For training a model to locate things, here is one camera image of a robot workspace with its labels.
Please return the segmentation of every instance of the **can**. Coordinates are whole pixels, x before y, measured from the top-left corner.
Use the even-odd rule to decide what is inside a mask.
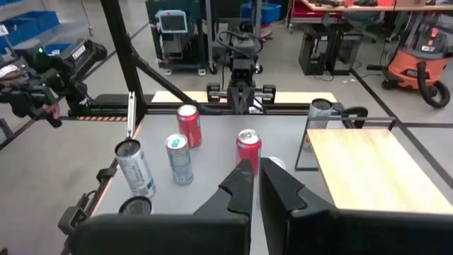
[[[313,117],[328,117],[332,113],[332,103],[327,101],[326,99],[318,98],[314,99],[311,102],[310,110],[309,110],[309,118]],[[324,129],[327,127],[328,120],[308,120],[309,124],[306,127],[305,132],[308,129]],[[311,144],[309,135],[306,133],[304,138],[304,143],[302,144],[303,148],[306,151],[311,151]]]
[[[200,114],[195,106],[181,106],[177,113],[179,133],[188,139],[189,148],[201,145]]]
[[[260,168],[261,145],[261,138],[255,130],[242,130],[236,138],[236,165],[242,159],[249,159],[253,175],[256,175]]]
[[[115,147],[116,160],[134,196],[152,197],[156,192],[153,176],[137,140],[125,140]]]
[[[286,170],[286,166],[285,166],[285,163],[283,162],[283,160],[281,160],[277,157],[269,157],[269,159],[272,160],[275,164],[277,164],[283,170]]]
[[[173,180],[185,186],[193,181],[192,164],[187,137],[182,134],[170,135],[165,141]]]
[[[127,199],[118,211],[121,215],[150,215],[153,213],[153,204],[145,196],[135,196]]]

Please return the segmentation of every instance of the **can lid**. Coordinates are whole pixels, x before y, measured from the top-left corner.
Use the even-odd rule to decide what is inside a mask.
[[[116,148],[115,153],[119,157],[128,157],[137,153],[140,149],[140,142],[137,140],[124,140],[120,142]]]
[[[135,196],[121,205],[119,213],[122,215],[149,215],[152,207],[152,203],[147,197]]]
[[[315,99],[311,102],[311,104],[313,105],[313,107],[315,107],[319,110],[327,111],[332,108],[332,103],[323,98]]]
[[[274,163],[276,163],[282,169],[286,170],[285,163],[281,159],[279,159],[277,157],[269,157],[269,159],[272,160]]]
[[[170,135],[165,143],[168,148],[180,149],[187,144],[187,137],[182,134]]]
[[[193,105],[184,105],[178,109],[178,114],[181,116],[192,116],[197,112],[197,108]]]
[[[246,145],[254,145],[260,139],[255,130],[242,130],[238,135],[239,141]]]

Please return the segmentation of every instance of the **black pole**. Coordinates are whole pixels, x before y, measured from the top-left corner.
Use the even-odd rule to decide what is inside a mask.
[[[107,20],[113,44],[115,45],[118,61],[120,61],[122,73],[125,76],[127,89],[135,92],[137,99],[137,123],[147,112],[147,104],[144,100],[142,85],[132,55],[132,43],[127,34],[125,22],[122,18],[120,3],[118,0],[101,0],[105,19]]]

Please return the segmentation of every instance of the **silver can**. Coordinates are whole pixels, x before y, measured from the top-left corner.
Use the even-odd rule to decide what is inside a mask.
[[[313,117],[328,117],[332,113],[332,103],[327,101],[326,99],[318,98],[314,99],[311,102],[310,110],[309,110],[309,118]],[[309,125],[306,127],[306,131],[308,129],[324,129],[327,128],[328,120],[308,120]],[[309,135],[305,134],[304,143],[302,144],[303,148],[306,151],[311,151],[311,144]]]
[[[132,139],[122,141],[116,146],[115,154],[134,196],[152,197],[156,185],[140,142]]]
[[[182,134],[170,135],[165,141],[165,145],[173,180],[181,186],[191,184],[193,181],[193,172],[187,137]]]
[[[281,160],[277,157],[269,157],[269,159],[272,160],[274,163],[276,163],[283,170],[286,170],[286,166],[285,166],[285,163],[283,162],[283,160]]]

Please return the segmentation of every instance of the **monitor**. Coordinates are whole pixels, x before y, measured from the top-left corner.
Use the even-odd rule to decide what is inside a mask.
[[[161,24],[161,33],[187,33],[188,24],[184,11],[165,10],[156,15]]]

